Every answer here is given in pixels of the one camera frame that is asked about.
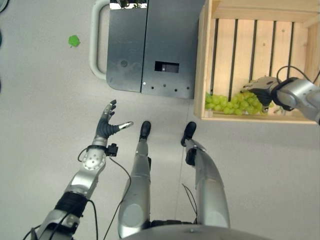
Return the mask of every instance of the gray metal panel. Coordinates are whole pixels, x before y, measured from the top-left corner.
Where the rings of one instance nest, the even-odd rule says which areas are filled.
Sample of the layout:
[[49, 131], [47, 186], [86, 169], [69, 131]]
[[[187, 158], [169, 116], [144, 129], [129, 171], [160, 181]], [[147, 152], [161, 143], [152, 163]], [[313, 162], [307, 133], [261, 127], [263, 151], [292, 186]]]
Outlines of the gray metal panel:
[[110, 10], [106, 81], [116, 90], [140, 92], [147, 9]]
[[[194, 97], [199, 15], [204, 0], [149, 0], [141, 87], [143, 94]], [[155, 71], [155, 61], [179, 73]]]

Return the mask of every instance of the wooden slat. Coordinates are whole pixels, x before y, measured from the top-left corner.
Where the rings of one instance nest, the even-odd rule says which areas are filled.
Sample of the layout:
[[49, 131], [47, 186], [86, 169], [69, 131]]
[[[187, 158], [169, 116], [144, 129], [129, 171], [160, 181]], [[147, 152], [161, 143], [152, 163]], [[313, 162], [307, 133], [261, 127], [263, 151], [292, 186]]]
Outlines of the wooden slat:
[[207, 68], [207, 73], [206, 73], [206, 78], [205, 78], [205, 92], [206, 93], [210, 93], [211, 91], [211, 81], [212, 81], [212, 63], [213, 63], [213, 54], [214, 54], [214, 38], [215, 38], [215, 26], [216, 26], [216, 20], [211, 18], [210, 19], [210, 24], [208, 26], [209, 28], [209, 45], [208, 45], [208, 56], [207, 56], [207, 64], [208, 64], [208, 68]]
[[223, 0], [220, 8], [242, 7], [253, 9], [318, 12], [319, 0]]
[[[305, 74], [313, 81], [320, 70], [320, 23], [312, 25], [308, 30], [306, 48]], [[320, 84], [320, 77], [315, 82]]]
[[235, 20], [220, 19], [216, 47], [213, 94], [228, 96]]
[[194, 108], [193, 113], [197, 117], [202, 117], [202, 112], [204, 109], [204, 57], [205, 57], [205, 12], [206, 5], [202, 7], [201, 14], [199, 17], [199, 27], [198, 27], [198, 47], [197, 47], [197, 56], [196, 56], [196, 71], [195, 71], [195, 84], [194, 84]]
[[320, 22], [320, 14], [317, 14], [314, 17], [309, 18], [308, 20], [303, 22], [304, 28], [310, 28], [313, 24], [317, 24]]
[[253, 20], [239, 20], [236, 38], [232, 95], [249, 82], [251, 51], [254, 35]]
[[[308, 29], [304, 28], [302, 23], [296, 22], [293, 30], [291, 65], [301, 71], [305, 69], [307, 43]], [[290, 77], [303, 78], [303, 75], [291, 68]]]
[[206, 0], [199, 17], [198, 49], [196, 60], [194, 87], [194, 115], [202, 117], [205, 112], [206, 85], [211, 82], [211, 65], [213, 49], [213, 18], [212, 12], [220, 1]]
[[315, 121], [308, 120], [300, 116], [283, 115], [225, 115], [223, 113], [212, 113], [207, 111], [202, 120], [233, 121], [233, 122], [259, 122], [259, 123], [294, 123], [294, 124], [316, 124]]
[[258, 20], [252, 79], [269, 75], [273, 21]]
[[317, 0], [223, 0], [213, 17], [303, 23], [318, 13]]
[[[291, 22], [278, 21], [275, 30], [274, 55], [272, 63], [271, 76], [275, 77], [278, 70], [288, 65], [290, 38], [291, 38]], [[287, 78], [287, 69], [281, 70], [279, 79], [285, 80]]]

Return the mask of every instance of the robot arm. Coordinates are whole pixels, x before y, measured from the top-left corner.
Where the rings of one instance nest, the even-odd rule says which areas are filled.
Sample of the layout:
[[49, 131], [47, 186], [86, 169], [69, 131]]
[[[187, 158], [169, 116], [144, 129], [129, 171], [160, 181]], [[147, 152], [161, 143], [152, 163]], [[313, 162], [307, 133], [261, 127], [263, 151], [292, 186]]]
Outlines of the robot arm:
[[265, 76], [245, 85], [242, 91], [256, 94], [265, 111], [273, 100], [287, 111], [299, 109], [320, 125], [320, 87], [309, 80], [291, 77], [278, 83], [277, 78]]
[[104, 109], [92, 145], [86, 149], [80, 170], [74, 175], [64, 194], [33, 236], [38, 240], [70, 240], [76, 232], [80, 217], [98, 183], [98, 176], [106, 166], [106, 156], [115, 156], [118, 148], [112, 144], [107, 148], [109, 136], [130, 127], [133, 122], [110, 125], [116, 100]]

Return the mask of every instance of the silver robot leg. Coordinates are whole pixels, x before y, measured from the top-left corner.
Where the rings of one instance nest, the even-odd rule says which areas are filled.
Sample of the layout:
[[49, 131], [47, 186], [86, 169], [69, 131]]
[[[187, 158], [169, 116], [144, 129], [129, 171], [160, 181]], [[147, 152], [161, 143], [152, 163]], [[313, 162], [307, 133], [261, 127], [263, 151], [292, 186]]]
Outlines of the silver robot leg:
[[149, 227], [150, 221], [150, 165], [147, 140], [141, 138], [136, 147], [131, 186], [120, 206], [118, 234], [125, 238]]
[[197, 223], [229, 228], [228, 204], [219, 171], [206, 149], [191, 137], [185, 138], [183, 145], [186, 146], [186, 162], [195, 167]]

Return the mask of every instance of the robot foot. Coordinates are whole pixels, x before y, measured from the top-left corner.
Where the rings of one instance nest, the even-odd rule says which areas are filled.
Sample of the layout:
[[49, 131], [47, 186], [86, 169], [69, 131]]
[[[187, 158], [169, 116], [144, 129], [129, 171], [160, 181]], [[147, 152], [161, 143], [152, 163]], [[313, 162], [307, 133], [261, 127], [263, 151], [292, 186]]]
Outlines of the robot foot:
[[185, 143], [186, 139], [192, 139], [192, 136], [194, 135], [196, 128], [197, 128], [197, 124], [194, 121], [191, 121], [186, 125], [184, 129], [183, 137], [181, 139], [182, 146], [184, 147], [186, 146], [186, 143]]

